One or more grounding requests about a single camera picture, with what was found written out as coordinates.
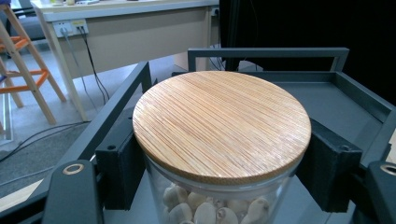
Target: glass jar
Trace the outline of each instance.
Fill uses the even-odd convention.
[[[163,224],[271,223],[295,170],[292,167],[282,175],[259,183],[220,186],[174,175],[150,158],[147,158],[147,167],[159,220]]]
[[[311,134],[289,93],[231,72],[166,79],[133,117],[163,224],[271,223]]]

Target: wood grain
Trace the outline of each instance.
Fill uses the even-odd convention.
[[[265,80],[231,72],[172,77],[147,91],[134,110],[146,154],[185,178],[248,184],[296,164],[311,126],[302,105]]]
[[[10,207],[13,207],[19,203],[23,203],[26,201],[32,192],[37,188],[37,186],[41,183],[42,180],[36,181],[35,183],[26,186],[23,189],[19,189],[11,194],[0,199],[0,212],[7,210]]]

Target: electrical cable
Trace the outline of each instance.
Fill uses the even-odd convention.
[[[257,18],[256,9],[254,8],[253,1],[249,0],[249,2],[250,2],[250,5],[251,5],[251,9],[253,10],[254,19],[255,19],[255,22],[256,22],[256,36],[254,38],[253,46],[252,46],[252,48],[255,48],[257,40],[259,39],[259,19]]]
[[[1,184],[0,184],[0,187],[3,187],[3,186],[5,186],[5,185],[7,185],[7,184],[10,184],[10,183],[12,183],[12,182],[15,182],[15,181],[24,179],[24,178],[26,178],[26,177],[30,177],[30,176],[32,176],[32,175],[39,175],[39,174],[41,174],[41,173],[47,172],[47,171],[51,170],[53,167],[54,167],[54,166],[51,166],[51,167],[48,167],[48,168],[46,168],[46,169],[43,169],[43,170],[40,170],[40,171],[31,173],[31,174],[29,174],[29,175],[22,175],[22,176],[19,176],[19,177],[17,177],[17,178],[8,180],[7,182],[1,183]]]
[[[72,44],[71,44],[71,42],[69,40],[68,34],[67,34],[67,32],[66,32],[66,30],[64,28],[61,29],[61,33],[62,33],[62,35],[64,35],[64,39],[66,39],[66,42],[67,42],[67,44],[68,44],[68,46],[70,48],[70,51],[72,52],[73,59],[74,59],[74,61],[76,63],[77,69],[78,69],[78,75],[79,75],[79,77],[81,77],[82,85],[84,86],[84,91],[87,94],[88,98],[90,99],[91,104],[93,105],[93,108],[95,109],[96,112],[98,112],[98,109],[96,108],[95,103],[93,102],[91,96],[88,94],[87,86],[85,85],[84,77],[83,77],[82,72],[81,72],[81,67],[79,66],[79,63],[78,63],[74,48],[73,48],[73,46],[72,46]]]
[[[93,59],[92,59],[90,47],[88,46],[87,34],[85,33],[84,27],[77,27],[77,29],[79,30],[79,32],[80,32],[80,34],[81,34],[81,36],[82,36],[82,38],[83,38],[83,40],[84,40],[84,42],[85,42],[85,45],[86,45],[86,47],[87,47],[87,51],[88,51],[88,55],[89,55],[89,57],[90,57],[90,62],[91,62],[93,74],[94,74],[95,79],[96,79],[96,84],[98,85],[99,90],[100,90],[100,92],[101,92],[102,95],[103,95],[104,104],[105,104],[105,103],[106,103],[106,97],[105,97],[104,92],[106,93],[107,100],[109,100],[110,97],[109,97],[109,95],[108,95],[108,92],[107,92],[105,86],[102,84],[101,80],[99,79],[99,76],[97,76],[97,74],[96,74],[96,70],[95,70],[95,66],[94,66],[94,64],[93,64]]]
[[[220,14],[220,11],[218,11],[217,14],[218,14],[218,21],[219,21],[218,42],[219,42],[219,47],[221,48],[221,42],[220,42],[220,41],[221,41],[221,27],[220,27],[220,25],[221,25],[221,22],[220,22],[220,16],[221,16],[221,14]],[[217,59],[218,59],[218,64],[219,64],[219,70],[220,70],[220,71],[221,71],[221,70],[225,70],[225,65],[224,65],[224,63],[223,63],[222,58],[221,58],[221,57],[218,57]]]
[[[219,20],[220,19],[220,15],[219,15],[219,11],[218,10],[216,10],[216,14],[217,14],[218,20]],[[219,45],[220,45],[220,25],[219,25],[219,29],[218,29],[218,42],[219,42]],[[217,70],[221,71],[223,68],[225,70],[224,64],[221,62],[222,61],[221,58],[219,58],[219,57],[216,58],[216,61],[217,61],[218,65],[215,65],[215,63],[212,61],[211,58],[209,58],[209,61],[213,64],[213,66]]]
[[[27,139],[25,139],[24,141],[22,141],[17,147],[15,147],[14,149],[12,149],[10,153],[8,153],[5,157],[3,157],[2,159],[0,159],[0,162],[5,161],[6,159],[8,159],[8,158],[10,158],[11,156],[15,155],[17,152],[21,151],[22,149],[24,149],[24,148],[26,148],[26,147],[29,147],[30,145],[32,145],[33,143],[35,143],[35,142],[37,142],[37,141],[39,141],[39,140],[41,140],[41,139],[44,139],[44,138],[49,137],[49,136],[52,136],[52,135],[54,135],[54,134],[56,134],[56,133],[60,133],[60,132],[66,131],[66,130],[68,130],[68,129],[77,127],[78,125],[81,125],[81,124],[84,124],[84,123],[89,123],[89,122],[90,122],[90,121],[82,121],[82,122],[77,122],[77,123],[64,124],[64,125],[60,125],[60,126],[48,128],[48,129],[43,130],[43,131],[41,131],[41,132],[35,133],[35,134],[33,134],[32,136],[30,136],[30,137],[28,137]],[[61,130],[59,130],[59,131],[57,131],[57,132],[54,132],[54,133],[50,133],[50,134],[48,134],[48,135],[46,135],[46,136],[43,136],[43,137],[41,137],[41,138],[37,138],[35,141],[33,141],[33,142],[27,144],[26,146],[22,146],[22,145],[25,144],[27,141],[29,141],[30,139],[32,139],[33,137],[35,137],[35,136],[37,136],[37,135],[39,135],[39,134],[41,134],[41,133],[50,131],[50,130],[52,130],[52,129],[62,128],[62,127],[66,127],[66,128],[61,129]]]

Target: bolt hole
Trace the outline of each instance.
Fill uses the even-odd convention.
[[[111,145],[111,146],[108,146],[107,149],[108,149],[108,150],[114,150],[114,149],[116,149],[116,146]]]
[[[72,165],[69,165],[66,168],[64,168],[63,173],[65,175],[75,175],[76,173],[79,173],[83,169],[84,169],[84,165],[83,164],[76,163],[76,164],[72,164]]]
[[[347,145],[342,145],[342,146],[340,146],[340,149],[344,150],[344,151],[350,151],[352,148],[350,148],[350,146],[347,146]]]
[[[381,169],[390,175],[396,175],[396,166],[394,166],[394,165],[384,164],[384,165],[381,165]]]

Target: desk leg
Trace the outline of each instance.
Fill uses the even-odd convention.
[[[54,32],[51,24],[48,24],[48,26],[50,26],[50,29],[52,29],[51,31]],[[54,38],[52,38],[51,44],[49,44],[49,46],[51,47],[52,52],[54,52],[54,55],[58,62],[59,71],[62,75],[62,79],[64,80],[64,85],[66,86],[67,92],[68,92],[73,104],[75,105],[78,113],[81,115],[82,120],[88,121],[84,107],[82,106],[81,100],[79,99],[78,92],[76,90],[76,86],[73,82],[73,78],[70,74],[70,70],[69,70],[66,60],[64,58],[64,54],[62,52],[61,45],[59,44],[58,38],[56,38],[55,34],[52,34],[51,36],[54,36]]]
[[[78,97],[78,93],[76,87],[73,83],[73,78],[70,74],[70,70],[67,67],[67,63],[64,57],[64,53],[62,51],[61,45],[59,43],[58,37],[55,34],[51,22],[46,22],[43,18],[43,14],[35,8],[35,13],[37,17],[40,19],[41,28],[43,29],[44,35],[49,42],[49,48],[51,49],[56,61],[58,63],[59,72],[62,75],[62,79],[64,81],[64,85],[66,86],[67,92],[75,105],[78,113],[81,115],[82,120],[88,121],[87,115],[85,113],[84,107]]]

